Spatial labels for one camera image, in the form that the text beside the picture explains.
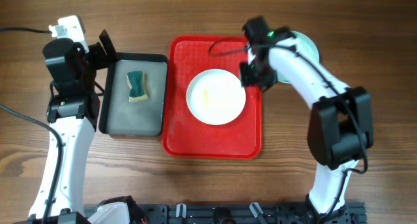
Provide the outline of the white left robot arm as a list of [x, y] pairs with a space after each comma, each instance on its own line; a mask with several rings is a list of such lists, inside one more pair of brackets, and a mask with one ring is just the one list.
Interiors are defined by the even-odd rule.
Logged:
[[29, 211], [31, 223], [50, 223], [61, 214], [84, 212], [87, 155], [100, 109], [96, 72], [117, 61], [107, 31], [99, 39], [84, 47], [71, 38], [57, 38], [42, 51], [53, 78], [47, 108], [50, 145], [40, 189]]

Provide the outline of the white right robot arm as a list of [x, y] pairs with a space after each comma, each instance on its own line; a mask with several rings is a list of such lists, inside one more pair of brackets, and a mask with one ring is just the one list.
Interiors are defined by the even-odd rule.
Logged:
[[249, 56], [240, 64], [242, 86], [265, 92], [283, 76], [309, 107], [307, 142], [317, 169], [306, 219], [330, 221], [345, 209], [349, 177], [367, 172], [367, 150], [374, 143], [370, 94], [333, 76], [288, 27], [271, 30], [258, 16], [242, 32]]

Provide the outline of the light blue plate front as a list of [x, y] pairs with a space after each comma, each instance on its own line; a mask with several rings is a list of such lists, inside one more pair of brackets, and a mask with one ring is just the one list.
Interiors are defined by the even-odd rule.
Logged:
[[[306, 35], [293, 31], [293, 34], [296, 35], [296, 37], [300, 40], [300, 43], [304, 50], [306, 50], [311, 57], [313, 57], [317, 62], [320, 61], [320, 53], [317, 49], [317, 46], [315, 43]], [[280, 83], [284, 84], [290, 84], [291, 82], [286, 79], [285, 76], [283, 76], [281, 73], [278, 73], [278, 81]]]

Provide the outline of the green yellow sponge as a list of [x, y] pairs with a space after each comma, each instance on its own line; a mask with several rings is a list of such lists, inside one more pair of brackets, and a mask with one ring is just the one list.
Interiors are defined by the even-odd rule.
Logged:
[[129, 102], [147, 100], [149, 95], [146, 89], [146, 76], [143, 71], [133, 71], [126, 74], [129, 92]]

